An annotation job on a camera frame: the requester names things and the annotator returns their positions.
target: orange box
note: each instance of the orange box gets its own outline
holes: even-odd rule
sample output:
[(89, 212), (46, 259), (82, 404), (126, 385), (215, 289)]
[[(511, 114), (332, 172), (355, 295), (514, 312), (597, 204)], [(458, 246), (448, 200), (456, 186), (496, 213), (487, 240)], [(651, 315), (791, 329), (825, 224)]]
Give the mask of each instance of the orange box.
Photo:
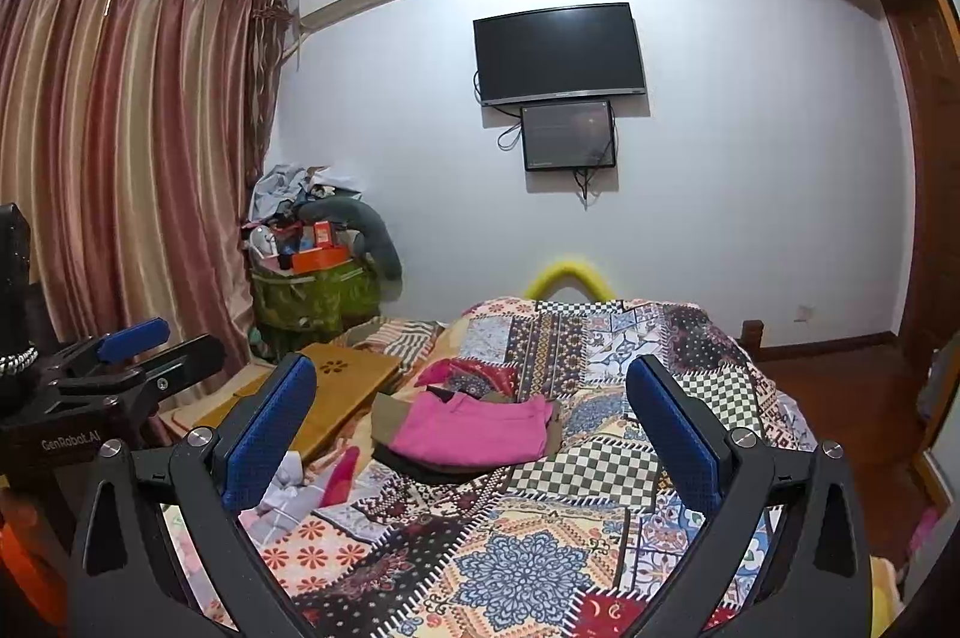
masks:
[(317, 221), (313, 225), (313, 247), (332, 248), (334, 245), (333, 225), (329, 221)]
[(313, 272), (349, 261), (350, 249), (345, 245), (334, 245), (330, 248), (309, 248), (309, 250), (301, 251), (299, 254), (293, 254), (291, 258), (294, 272)]

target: white wall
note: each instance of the white wall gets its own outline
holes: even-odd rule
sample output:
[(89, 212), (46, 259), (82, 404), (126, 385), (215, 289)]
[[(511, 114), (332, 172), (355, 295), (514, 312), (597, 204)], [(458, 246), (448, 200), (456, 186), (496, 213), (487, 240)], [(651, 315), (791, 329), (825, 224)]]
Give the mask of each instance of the white wall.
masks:
[[(476, 104), (472, 19), (629, 1), (649, 100), (614, 103), (619, 159), (579, 204), (525, 174)], [(285, 161), (336, 162), (404, 261), (392, 314), (450, 319), (560, 256), (624, 297), (693, 300), (768, 344), (887, 330), (904, 139), (877, 18), (847, 0), (400, 0), (309, 37), (280, 88)], [(799, 304), (813, 319), (793, 323)]]
[(960, 401), (957, 396), (950, 404), (937, 440), (930, 447), (930, 455), (946, 480), (952, 499), (960, 496)]

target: curtain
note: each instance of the curtain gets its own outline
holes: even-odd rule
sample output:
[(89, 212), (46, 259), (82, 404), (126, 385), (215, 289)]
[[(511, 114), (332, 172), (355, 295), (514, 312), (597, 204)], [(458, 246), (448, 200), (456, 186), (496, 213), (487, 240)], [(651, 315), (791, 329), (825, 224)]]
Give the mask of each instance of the curtain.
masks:
[(253, 0), (248, 45), (247, 114), (244, 172), (247, 194), (263, 174), (263, 158), (277, 108), (283, 41), (293, 13), (287, 0)]
[[(0, 202), (62, 341), (146, 318), (248, 358), (251, 0), (0, 0)], [(214, 389), (222, 377), (197, 387)]]

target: patchwork bedspread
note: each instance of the patchwork bedspread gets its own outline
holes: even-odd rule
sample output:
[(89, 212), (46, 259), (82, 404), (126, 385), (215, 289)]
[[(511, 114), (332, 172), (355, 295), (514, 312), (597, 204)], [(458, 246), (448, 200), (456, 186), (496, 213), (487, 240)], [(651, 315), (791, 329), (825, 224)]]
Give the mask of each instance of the patchwork bedspread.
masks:
[[(347, 502), (255, 537), (319, 638), (599, 638), (629, 625), (704, 522), (680, 502), (626, 401), (626, 370), (641, 354), (655, 354), (729, 428), (809, 445), (773, 382), (697, 306), (501, 298), (467, 318), (459, 356), (515, 366), (517, 400), (559, 399), (563, 446), (440, 486), (366, 458)], [(398, 394), (421, 392), (411, 384)], [(368, 428), (353, 435), (340, 450), (363, 446)], [(321, 483), (335, 461), (336, 452), (312, 478)], [(778, 518), (763, 516), (713, 624), (740, 608)], [(208, 614), (227, 621), (216, 601)]]

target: screw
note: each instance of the screw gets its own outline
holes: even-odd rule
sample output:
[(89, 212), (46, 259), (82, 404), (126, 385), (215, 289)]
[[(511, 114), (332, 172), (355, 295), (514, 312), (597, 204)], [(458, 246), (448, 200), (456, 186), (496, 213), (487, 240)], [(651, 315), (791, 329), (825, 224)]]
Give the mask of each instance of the screw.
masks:
[(123, 441), (117, 437), (112, 437), (100, 447), (100, 456), (117, 456), (123, 449)]
[(831, 459), (840, 459), (843, 456), (843, 446), (835, 440), (824, 440), (823, 449), (824, 454)]
[(757, 436), (746, 427), (737, 427), (730, 433), (730, 437), (741, 449), (752, 449), (757, 445)]
[(212, 437), (213, 430), (211, 430), (210, 427), (198, 427), (196, 430), (191, 430), (187, 434), (186, 442), (194, 448), (199, 449), (207, 445)]

